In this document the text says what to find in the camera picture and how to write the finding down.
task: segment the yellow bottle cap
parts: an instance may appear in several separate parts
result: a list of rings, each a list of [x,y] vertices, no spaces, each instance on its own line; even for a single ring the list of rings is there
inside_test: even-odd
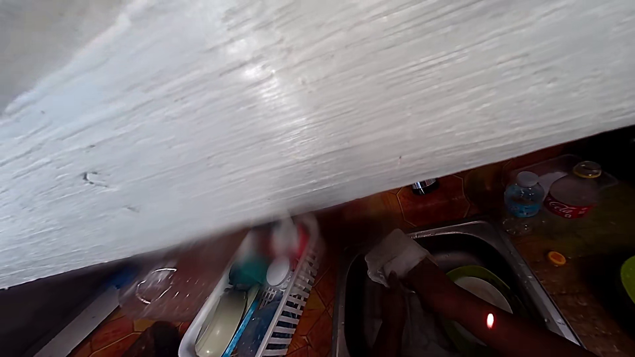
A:
[[[549,252],[547,254],[547,258],[549,259],[550,262],[552,262],[554,265],[557,265],[559,267],[563,266],[566,263],[566,258],[564,255],[558,253],[558,252]]]

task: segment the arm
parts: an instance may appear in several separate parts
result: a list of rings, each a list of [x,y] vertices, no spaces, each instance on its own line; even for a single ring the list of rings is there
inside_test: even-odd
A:
[[[504,355],[595,357],[571,341],[532,325],[460,288],[427,259],[414,267],[405,281],[417,293],[422,304],[460,323]],[[490,313],[494,316],[494,323],[488,328],[486,320]]]
[[[398,357],[401,355],[401,336],[406,324],[406,304],[397,275],[388,277],[390,288],[382,292],[382,326],[379,328],[372,357]]]

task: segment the water bottle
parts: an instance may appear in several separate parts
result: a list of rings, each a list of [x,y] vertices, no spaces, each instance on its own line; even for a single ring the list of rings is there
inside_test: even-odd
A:
[[[523,171],[516,176],[516,181],[505,189],[505,208],[507,214],[503,220],[503,228],[516,236],[533,232],[537,220],[532,217],[538,214],[545,190],[538,183],[538,175]]]

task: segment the bottle cap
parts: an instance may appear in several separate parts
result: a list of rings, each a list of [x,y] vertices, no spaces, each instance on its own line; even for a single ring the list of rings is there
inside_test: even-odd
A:
[[[583,161],[575,165],[573,173],[584,179],[594,179],[602,174],[602,167],[593,161]]]
[[[516,181],[523,187],[536,186],[538,183],[538,175],[529,171],[521,171],[518,173],[518,176],[516,176]]]

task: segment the green plate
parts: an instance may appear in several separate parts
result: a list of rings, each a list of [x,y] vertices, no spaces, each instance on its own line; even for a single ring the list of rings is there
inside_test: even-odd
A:
[[[520,316],[524,316],[529,318],[530,315],[527,312],[527,309],[523,305],[523,303],[512,293],[512,290],[502,281],[498,276],[496,276],[491,271],[481,267],[481,266],[464,266],[458,267],[450,272],[448,272],[448,277],[452,281],[456,281],[460,278],[466,276],[472,276],[474,278],[479,278],[487,281],[492,284],[498,291],[503,294],[505,299],[512,308],[514,314],[518,314]],[[472,343],[468,341],[461,333],[454,327],[452,321],[447,320],[446,318],[441,318],[441,324],[445,329],[445,332],[448,334],[450,340],[454,343],[456,348],[463,356],[467,357],[487,357],[487,356],[500,356],[496,350],[489,348],[487,346],[482,346],[480,344]]]
[[[620,279],[624,290],[635,302],[635,257],[628,258],[620,268]]]

